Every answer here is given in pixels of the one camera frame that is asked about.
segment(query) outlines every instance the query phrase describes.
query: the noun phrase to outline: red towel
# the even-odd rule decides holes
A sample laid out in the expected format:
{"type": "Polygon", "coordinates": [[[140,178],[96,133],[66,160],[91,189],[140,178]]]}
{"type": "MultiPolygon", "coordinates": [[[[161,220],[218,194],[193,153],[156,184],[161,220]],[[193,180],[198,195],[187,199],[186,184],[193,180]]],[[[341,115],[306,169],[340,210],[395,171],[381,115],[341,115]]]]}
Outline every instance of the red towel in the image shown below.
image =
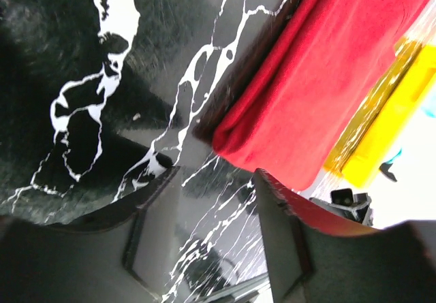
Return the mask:
{"type": "Polygon", "coordinates": [[[215,130],[216,153],[306,189],[428,1],[303,0],[215,130]]]}

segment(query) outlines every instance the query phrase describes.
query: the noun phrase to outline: folded red cloth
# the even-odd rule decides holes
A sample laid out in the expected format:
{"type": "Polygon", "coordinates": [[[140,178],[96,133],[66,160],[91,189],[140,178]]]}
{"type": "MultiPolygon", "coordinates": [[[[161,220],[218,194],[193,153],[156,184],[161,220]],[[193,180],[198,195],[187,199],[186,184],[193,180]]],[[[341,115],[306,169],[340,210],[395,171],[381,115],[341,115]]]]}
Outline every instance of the folded red cloth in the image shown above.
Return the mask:
{"type": "Polygon", "coordinates": [[[428,1],[302,0],[215,130],[216,153],[306,189],[428,1]]]}

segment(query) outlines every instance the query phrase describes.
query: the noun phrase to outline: red cloth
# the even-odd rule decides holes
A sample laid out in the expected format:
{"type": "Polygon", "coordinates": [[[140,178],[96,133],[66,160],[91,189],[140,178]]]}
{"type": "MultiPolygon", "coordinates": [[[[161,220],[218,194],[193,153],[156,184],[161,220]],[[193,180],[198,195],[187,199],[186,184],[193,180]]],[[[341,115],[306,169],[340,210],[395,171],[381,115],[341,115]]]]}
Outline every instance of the red cloth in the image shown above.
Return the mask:
{"type": "Polygon", "coordinates": [[[428,1],[302,0],[215,130],[216,153],[306,189],[428,1]]]}

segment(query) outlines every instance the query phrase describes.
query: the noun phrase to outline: black marble surface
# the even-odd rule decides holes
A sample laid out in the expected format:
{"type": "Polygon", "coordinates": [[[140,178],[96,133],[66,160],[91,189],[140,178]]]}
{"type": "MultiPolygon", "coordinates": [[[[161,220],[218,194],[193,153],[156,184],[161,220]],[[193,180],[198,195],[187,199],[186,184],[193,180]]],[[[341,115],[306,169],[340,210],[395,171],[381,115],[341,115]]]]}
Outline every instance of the black marble surface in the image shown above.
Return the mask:
{"type": "Polygon", "coordinates": [[[0,214],[69,223],[177,164],[166,300],[265,273],[251,175],[208,141],[298,1],[0,0],[0,214]]]}

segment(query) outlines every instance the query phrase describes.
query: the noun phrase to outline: yellow container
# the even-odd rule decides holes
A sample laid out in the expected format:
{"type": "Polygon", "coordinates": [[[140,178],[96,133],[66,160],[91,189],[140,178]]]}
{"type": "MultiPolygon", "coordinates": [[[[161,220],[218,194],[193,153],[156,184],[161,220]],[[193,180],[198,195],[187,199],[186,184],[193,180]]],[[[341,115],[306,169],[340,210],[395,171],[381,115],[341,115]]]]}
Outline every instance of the yellow container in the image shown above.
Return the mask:
{"type": "Polygon", "coordinates": [[[391,146],[436,82],[436,47],[425,46],[369,126],[341,173],[355,187],[373,181],[391,146]]]}

